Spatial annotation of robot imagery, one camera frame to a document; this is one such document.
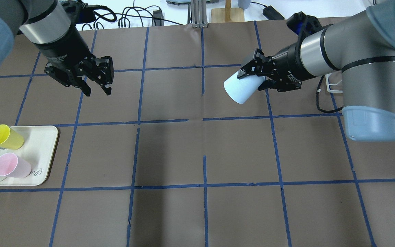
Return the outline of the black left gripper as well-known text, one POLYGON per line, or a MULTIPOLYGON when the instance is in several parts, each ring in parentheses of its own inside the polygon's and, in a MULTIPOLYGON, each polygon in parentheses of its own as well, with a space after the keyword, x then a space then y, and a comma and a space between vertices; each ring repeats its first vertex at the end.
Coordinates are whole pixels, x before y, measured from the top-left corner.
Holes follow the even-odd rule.
POLYGON ((40 51, 48 60, 44 72, 63 86, 73 86, 89 97, 91 88, 83 80, 86 77, 96 82, 106 95, 111 95, 113 59, 93 55, 80 33, 67 33, 57 41, 40 44, 40 51))

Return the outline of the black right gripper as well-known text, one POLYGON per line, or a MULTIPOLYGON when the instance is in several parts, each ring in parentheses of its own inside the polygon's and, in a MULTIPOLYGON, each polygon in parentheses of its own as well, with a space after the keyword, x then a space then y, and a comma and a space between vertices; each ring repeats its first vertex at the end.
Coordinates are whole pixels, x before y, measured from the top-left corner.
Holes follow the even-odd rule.
POLYGON ((302 81, 292 75, 284 58, 265 56, 258 48, 243 60, 237 72, 239 80, 249 77, 264 80, 258 87, 258 91, 274 89, 278 92, 285 92, 299 90, 302 86, 302 81))

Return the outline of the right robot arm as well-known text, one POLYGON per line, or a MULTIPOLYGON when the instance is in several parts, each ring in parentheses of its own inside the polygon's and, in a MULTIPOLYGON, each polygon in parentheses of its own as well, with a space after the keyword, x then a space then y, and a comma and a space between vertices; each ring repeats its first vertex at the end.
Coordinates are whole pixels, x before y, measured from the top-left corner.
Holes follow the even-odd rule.
POLYGON ((298 35, 273 56, 255 49, 234 75, 258 77, 256 90, 291 91, 303 81, 342 74, 345 134, 358 142, 395 142, 395 0, 322 26, 303 12, 287 19, 298 35))

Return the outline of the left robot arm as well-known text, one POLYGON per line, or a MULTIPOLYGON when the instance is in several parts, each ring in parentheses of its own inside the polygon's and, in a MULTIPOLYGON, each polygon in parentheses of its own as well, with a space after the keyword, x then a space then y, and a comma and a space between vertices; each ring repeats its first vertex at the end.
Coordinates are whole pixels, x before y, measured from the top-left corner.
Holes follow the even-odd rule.
POLYGON ((76 28, 93 22, 98 9, 106 7, 81 0, 0 0, 0 66, 11 53, 15 36, 22 33, 48 60, 44 69, 48 76, 90 96, 86 77, 110 95, 112 58, 93 55, 76 28))

